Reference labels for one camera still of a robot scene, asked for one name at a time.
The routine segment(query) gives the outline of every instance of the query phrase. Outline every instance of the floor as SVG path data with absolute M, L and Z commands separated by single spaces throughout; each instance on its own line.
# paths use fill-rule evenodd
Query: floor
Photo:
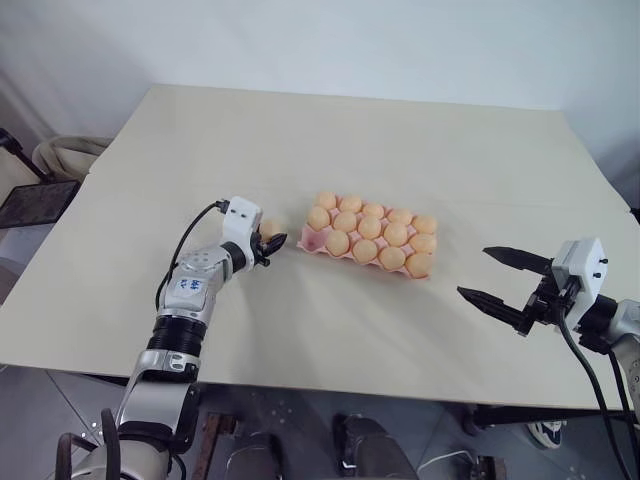
M 122 387 L 85 376 L 29 368 L 7 367 L 0 373 L 0 477 L 53 478 L 58 436 L 66 431 L 101 441 L 99 412 L 115 410 Z M 439 402 L 355 394 L 214 385 L 205 389 L 206 412 L 233 413 L 241 419 L 239 435 L 269 431 L 285 450 L 290 479 L 336 476 L 330 422 L 334 413 L 362 413 L 380 422 L 400 443 L 409 460 L 426 460 L 459 449 L 505 459 L 508 478 L 517 480 L 585 480 L 621 478 L 606 444 L 598 418 L 572 420 L 562 448 L 539 450 L 522 425 L 496 427 L 477 437 L 467 436 L 459 419 L 468 408 Z M 630 449 L 622 425 L 614 422 L 625 458 Z M 201 432 L 183 456 L 191 468 L 199 452 Z M 218 443 L 209 478 L 223 478 L 234 439 Z M 79 461 L 83 453 L 74 454 Z M 421 479 L 465 478 L 464 457 L 446 459 L 422 469 Z M 171 479 L 177 479 L 172 472 Z

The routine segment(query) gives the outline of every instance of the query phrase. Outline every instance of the sneaker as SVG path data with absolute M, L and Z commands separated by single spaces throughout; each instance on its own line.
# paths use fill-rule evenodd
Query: sneaker
M 529 433 L 544 448 L 560 448 L 562 427 L 566 421 L 528 423 Z

